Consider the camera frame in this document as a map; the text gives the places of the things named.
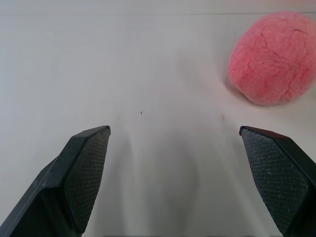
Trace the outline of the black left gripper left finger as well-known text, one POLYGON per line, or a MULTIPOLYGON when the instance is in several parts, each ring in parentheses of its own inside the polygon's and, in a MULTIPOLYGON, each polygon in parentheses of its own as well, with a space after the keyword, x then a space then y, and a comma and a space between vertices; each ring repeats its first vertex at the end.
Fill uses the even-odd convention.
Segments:
POLYGON ((72 136, 0 226, 0 237, 81 237, 97 198, 109 126, 72 136))

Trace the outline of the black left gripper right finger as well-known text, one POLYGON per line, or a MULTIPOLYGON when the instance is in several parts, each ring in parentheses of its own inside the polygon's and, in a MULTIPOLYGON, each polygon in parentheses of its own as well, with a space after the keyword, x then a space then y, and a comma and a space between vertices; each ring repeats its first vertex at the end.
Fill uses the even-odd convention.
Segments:
POLYGON ((283 237, 316 237, 316 163, 289 137, 241 126, 255 186, 283 237))

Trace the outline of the pink dough ball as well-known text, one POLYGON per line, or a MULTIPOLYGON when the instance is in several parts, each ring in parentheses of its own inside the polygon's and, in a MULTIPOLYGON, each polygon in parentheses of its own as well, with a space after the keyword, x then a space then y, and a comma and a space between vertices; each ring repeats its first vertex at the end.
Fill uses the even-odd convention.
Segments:
POLYGON ((299 12, 263 16, 238 40, 228 79, 251 102, 292 101, 316 82, 316 20, 299 12))

